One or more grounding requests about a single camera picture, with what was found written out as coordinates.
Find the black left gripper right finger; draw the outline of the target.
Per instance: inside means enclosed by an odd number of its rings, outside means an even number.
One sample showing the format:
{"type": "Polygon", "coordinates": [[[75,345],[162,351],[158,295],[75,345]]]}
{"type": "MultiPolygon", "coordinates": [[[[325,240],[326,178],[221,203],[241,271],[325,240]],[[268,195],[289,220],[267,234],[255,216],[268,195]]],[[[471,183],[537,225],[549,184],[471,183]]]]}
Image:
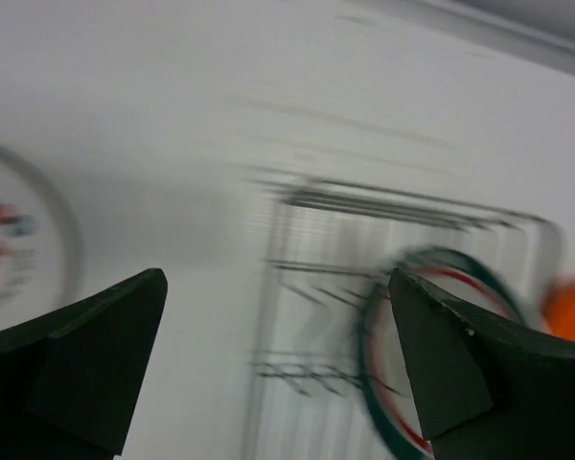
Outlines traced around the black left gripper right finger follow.
{"type": "Polygon", "coordinates": [[[421,431],[437,459],[575,459],[575,342],[400,268],[389,297],[421,431]]]}

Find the white floral plate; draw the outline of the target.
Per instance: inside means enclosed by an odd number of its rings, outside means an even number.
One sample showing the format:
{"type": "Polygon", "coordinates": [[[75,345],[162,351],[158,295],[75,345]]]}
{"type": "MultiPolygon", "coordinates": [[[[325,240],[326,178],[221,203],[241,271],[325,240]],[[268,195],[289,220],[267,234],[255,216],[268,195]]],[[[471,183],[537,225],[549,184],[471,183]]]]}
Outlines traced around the white floral plate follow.
{"type": "Polygon", "coordinates": [[[0,145],[0,313],[35,315],[68,304],[81,281],[82,247],[58,187],[0,145]]]}

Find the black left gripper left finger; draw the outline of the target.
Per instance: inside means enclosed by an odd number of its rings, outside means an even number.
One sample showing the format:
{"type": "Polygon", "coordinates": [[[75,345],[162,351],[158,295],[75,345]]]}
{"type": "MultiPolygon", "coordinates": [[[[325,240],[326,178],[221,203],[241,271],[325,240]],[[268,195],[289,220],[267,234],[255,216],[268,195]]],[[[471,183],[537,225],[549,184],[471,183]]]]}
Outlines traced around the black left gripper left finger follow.
{"type": "Polygon", "coordinates": [[[149,268],[0,331],[0,459],[121,455],[167,293],[149,268]]]}

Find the orange plate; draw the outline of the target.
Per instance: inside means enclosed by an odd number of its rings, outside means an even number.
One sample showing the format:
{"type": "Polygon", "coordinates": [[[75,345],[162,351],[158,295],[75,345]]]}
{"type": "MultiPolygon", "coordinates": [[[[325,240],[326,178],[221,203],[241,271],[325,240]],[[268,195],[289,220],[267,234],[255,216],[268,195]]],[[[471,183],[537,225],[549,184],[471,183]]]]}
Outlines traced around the orange plate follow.
{"type": "Polygon", "coordinates": [[[575,342],[575,280],[552,289],[542,315],[553,335],[575,342]]]}

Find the teal rimmed plate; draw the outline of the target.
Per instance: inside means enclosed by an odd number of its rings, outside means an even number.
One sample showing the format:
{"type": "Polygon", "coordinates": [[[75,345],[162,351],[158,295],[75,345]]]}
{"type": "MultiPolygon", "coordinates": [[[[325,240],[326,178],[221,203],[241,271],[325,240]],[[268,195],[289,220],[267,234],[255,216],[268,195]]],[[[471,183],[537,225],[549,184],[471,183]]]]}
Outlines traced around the teal rimmed plate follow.
{"type": "MultiPolygon", "coordinates": [[[[406,250],[400,268],[450,293],[521,325],[524,307],[502,277],[476,258],[442,246],[406,250]]],[[[356,322],[356,375],[362,398],[383,444],[396,459],[431,459],[432,446],[421,431],[390,302],[385,269],[369,283],[356,322]]]]}

